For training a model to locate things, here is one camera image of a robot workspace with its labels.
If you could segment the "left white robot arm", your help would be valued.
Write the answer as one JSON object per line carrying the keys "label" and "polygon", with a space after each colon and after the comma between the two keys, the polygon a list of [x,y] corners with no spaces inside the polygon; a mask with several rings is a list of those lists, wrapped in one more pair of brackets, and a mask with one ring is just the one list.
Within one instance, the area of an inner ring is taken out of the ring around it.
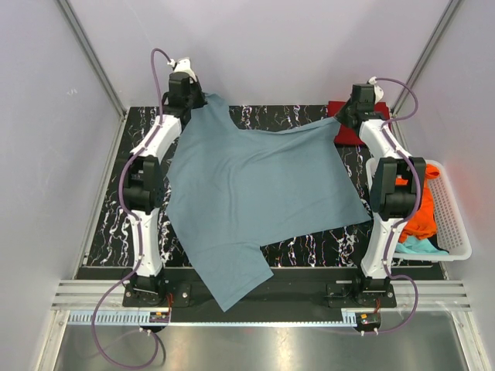
{"label": "left white robot arm", "polygon": [[131,221],[133,270],[125,278],[125,307],[154,307],[170,299],[159,252],[159,212],[166,195],[161,162],[181,135],[192,110],[207,102],[191,73],[169,75],[169,90],[161,97],[159,112],[148,134],[131,150],[122,169],[118,197]]}

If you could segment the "light blue t-shirt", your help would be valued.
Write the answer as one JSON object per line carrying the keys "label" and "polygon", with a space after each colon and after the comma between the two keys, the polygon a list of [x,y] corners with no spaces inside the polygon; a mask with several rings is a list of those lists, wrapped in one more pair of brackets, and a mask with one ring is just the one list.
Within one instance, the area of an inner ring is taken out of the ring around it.
{"label": "light blue t-shirt", "polygon": [[283,131],[245,130],[208,94],[167,172],[166,214],[223,311],[267,281],[261,248],[370,220],[334,145],[329,117]]}

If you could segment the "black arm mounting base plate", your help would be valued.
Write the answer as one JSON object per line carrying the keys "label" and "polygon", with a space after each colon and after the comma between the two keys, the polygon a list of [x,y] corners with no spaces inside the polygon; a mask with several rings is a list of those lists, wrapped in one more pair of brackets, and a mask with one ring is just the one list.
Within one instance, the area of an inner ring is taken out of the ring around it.
{"label": "black arm mounting base plate", "polygon": [[192,268],[167,268],[158,294],[126,288],[125,307],[171,308],[174,324],[295,325],[331,322],[343,309],[373,311],[396,308],[388,279],[363,278],[355,267],[274,268],[272,277],[222,311],[207,286]]}

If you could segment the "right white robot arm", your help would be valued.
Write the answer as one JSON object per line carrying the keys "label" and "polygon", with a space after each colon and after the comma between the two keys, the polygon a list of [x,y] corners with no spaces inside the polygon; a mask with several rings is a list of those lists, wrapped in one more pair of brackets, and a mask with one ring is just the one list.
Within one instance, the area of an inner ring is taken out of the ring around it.
{"label": "right white robot arm", "polygon": [[350,99],[335,115],[368,147],[369,205],[373,229],[360,271],[339,297],[346,304],[374,308],[395,305],[391,263],[400,235],[422,201],[426,162],[407,152],[390,129],[389,120],[375,109],[384,96],[379,78],[353,85]]}

